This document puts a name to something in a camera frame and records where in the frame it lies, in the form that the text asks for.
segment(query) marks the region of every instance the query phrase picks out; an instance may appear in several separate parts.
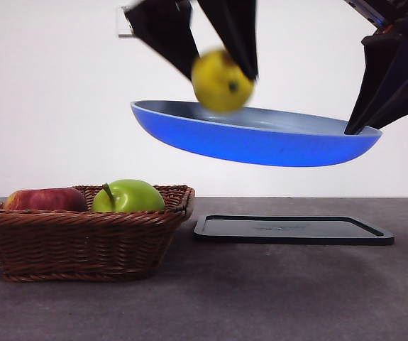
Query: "red apple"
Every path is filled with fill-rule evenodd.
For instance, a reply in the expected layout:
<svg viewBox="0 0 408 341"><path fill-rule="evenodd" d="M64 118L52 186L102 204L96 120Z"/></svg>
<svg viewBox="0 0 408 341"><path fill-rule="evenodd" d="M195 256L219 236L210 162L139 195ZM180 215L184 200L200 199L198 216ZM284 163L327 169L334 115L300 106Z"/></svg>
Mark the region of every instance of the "red apple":
<svg viewBox="0 0 408 341"><path fill-rule="evenodd" d="M17 190L4 203L5 210L87 211L85 196L75 188Z"/></svg>

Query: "apple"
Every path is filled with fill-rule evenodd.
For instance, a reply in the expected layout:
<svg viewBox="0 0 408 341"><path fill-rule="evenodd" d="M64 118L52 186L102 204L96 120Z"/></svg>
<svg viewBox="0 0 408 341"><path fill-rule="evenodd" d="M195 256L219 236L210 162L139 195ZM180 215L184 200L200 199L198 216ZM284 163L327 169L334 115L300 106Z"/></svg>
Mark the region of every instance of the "apple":
<svg viewBox="0 0 408 341"><path fill-rule="evenodd" d="M17 190L4 203L5 210L87 211L85 196L75 188Z"/></svg>
<svg viewBox="0 0 408 341"><path fill-rule="evenodd" d="M220 114L239 110L254 89L254 82L224 49L198 57L192 66L191 82L202 106Z"/></svg>
<svg viewBox="0 0 408 341"><path fill-rule="evenodd" d="M92 203L96 212L132 212L164 210L165 203L151 184L135 179L122 179L105 183Z"/></svg>

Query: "table surface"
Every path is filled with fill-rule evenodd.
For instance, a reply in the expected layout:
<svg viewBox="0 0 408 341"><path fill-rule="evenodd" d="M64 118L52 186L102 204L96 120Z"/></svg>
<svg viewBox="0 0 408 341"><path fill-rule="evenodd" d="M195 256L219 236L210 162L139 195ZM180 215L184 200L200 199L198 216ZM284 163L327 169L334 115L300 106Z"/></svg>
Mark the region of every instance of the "table surface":
<svg viewBox="0 0 408 341"><path fill-rule="evenodd" d="M342 215L392 246L224 244L192 232L208 214ZM408 198L195 200L154 277L9 283L0 340L408 340Z"/></svg>

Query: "basket rim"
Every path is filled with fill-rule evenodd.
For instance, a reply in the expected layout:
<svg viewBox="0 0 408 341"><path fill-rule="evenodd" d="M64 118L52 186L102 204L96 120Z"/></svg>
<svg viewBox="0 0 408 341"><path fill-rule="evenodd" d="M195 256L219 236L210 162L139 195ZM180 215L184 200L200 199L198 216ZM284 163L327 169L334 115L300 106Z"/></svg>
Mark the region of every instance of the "basket rim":
<svg viewBox="0 0 408 341"><path fill-rule="evenodd" d="M77 186L70 186L71 188L100 188L101 186L98 185L77 185ZM91 211L87 210L84 212L79 211L70 211L70 210L5 210L4 208L0 207L0 214L3 215L46 215L46 214L55 214L55 215L70 215L74 217L88 217L90 215L95 215L99 217L104 216L137 216L137 215L168 215L168 214L176 214L178 212L186 211L190 202L194 199L195 191L193 188L187 185L154 185L153 187L159 189L173 189L173 188L182 188L183 196L182 201L179 205L166 208L164 210L137 210L137 211L130 211L130 212L100 212L100 211Z"/></svg>

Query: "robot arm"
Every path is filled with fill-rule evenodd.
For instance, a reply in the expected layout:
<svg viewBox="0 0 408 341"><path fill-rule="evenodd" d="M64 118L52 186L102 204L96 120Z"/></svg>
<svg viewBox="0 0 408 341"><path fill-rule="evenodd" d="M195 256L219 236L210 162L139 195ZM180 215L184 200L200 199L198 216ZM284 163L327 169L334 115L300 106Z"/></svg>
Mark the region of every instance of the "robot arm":
<svg viewBox="0 0 408 341"><path fill-rule="evenodd" d="M380 129L408 115L408 0L344 0L376 30L362 40L366 69L346 127ZM247 77L258 76L255 0L197 0L232 58ZM189 28L188 0L144 0L125 16L135 36L191 79L199 55Z"/></svg>

